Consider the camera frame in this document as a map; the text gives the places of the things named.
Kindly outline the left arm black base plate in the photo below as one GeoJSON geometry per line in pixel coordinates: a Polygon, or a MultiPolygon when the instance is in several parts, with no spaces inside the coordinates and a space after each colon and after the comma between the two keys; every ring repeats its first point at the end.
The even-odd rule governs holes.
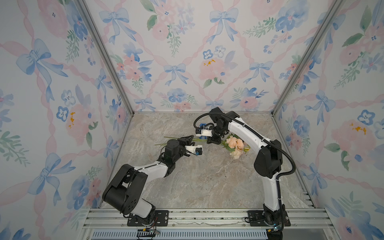
{"type": "Polygon", "coordinates": [[[128,227],[167,227],[169,222],[168,210],[155,210],[146,218],[130,214],[128,216],[128,227]]]}

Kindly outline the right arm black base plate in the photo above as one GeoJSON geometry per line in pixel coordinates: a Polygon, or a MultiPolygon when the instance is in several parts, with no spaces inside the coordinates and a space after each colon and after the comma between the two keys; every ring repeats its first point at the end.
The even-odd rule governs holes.
{"type": "Polygon", "coordinates": [[[286,211],[282,218],[281,211],[264,211],[264,210],[251,210],[247,211],[247,216],[244,218],[245,222],[250,224],[251,227],[290,227],[291,222],[286,211]]]}

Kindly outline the blue tape dispenser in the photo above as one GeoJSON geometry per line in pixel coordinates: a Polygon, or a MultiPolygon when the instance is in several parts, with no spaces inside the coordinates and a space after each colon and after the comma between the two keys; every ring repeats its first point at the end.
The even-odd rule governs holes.
{"type": "Polygon", "coordinates": [[[197,137],[201,140],[206,140],[208,138],[208,133],[211,132],[211,126],[207,126],[207,124],[200,124],[199,129],[197,131],[197,137]]]}

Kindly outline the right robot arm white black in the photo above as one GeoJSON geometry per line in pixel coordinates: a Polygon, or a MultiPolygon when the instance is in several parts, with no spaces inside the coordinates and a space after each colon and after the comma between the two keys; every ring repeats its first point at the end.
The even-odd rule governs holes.
{"type": "Polygon", "coordinates": [[[233,111],[225,114],[216,107],[209,112],[209,116],[214,122],[214,127],[212,136],[208,137],[208,143],[218,145],[225,135],[233,133],[255,151],[257,156],[254,169],[262,177],[264,189],[264,219],[270,226],[283,225],[286,217],[276,180],[283,163],[283,154],[277,149],[281,147],[281,143],[278,140],[271,141],[259,134],[233,111]]]}

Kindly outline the artificial pink cream flower bouquet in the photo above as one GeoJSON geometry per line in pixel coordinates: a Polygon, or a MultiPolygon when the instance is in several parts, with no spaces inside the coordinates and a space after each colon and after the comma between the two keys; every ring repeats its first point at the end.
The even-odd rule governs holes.
{"type": "MultiPolygon", "coordinates": [[[[176,137],[165,137],[166,139],[179,139],[176,137]]],[[[197,146],[197,143],[206,141],[208,143],[208,138],[206,140],[201,140],[198,137],[194,136],[193,144],[188,144],[188,146],[197,146]]],[[[166,143],[159,144],[162,146],[161,153],[159,155],[158,160],[163,161],[166,143]]],[[[247,153],[251,147],[247,145],[241,138],[237,135],[230,134],[224,141],[221,142],[222,147],[230,152],[230,156],[232,159],[238,159],[243,154],[247,153]]]]}

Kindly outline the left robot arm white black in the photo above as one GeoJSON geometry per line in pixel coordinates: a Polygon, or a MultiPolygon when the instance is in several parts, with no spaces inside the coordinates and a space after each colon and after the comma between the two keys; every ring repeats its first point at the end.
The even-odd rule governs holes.
{"type": "Polygon", "coordinates": [[[193,141],[193,136],[170,139],[162,148],[158,159],[149,165],[133,167],[124,164],[103,192],[102,200],[118,210],[124,217],[138,217],[151,223],[156,207],[142,199],[147,183],[169,176],[182,157],[201,156],[203,146],[193,141]]]}

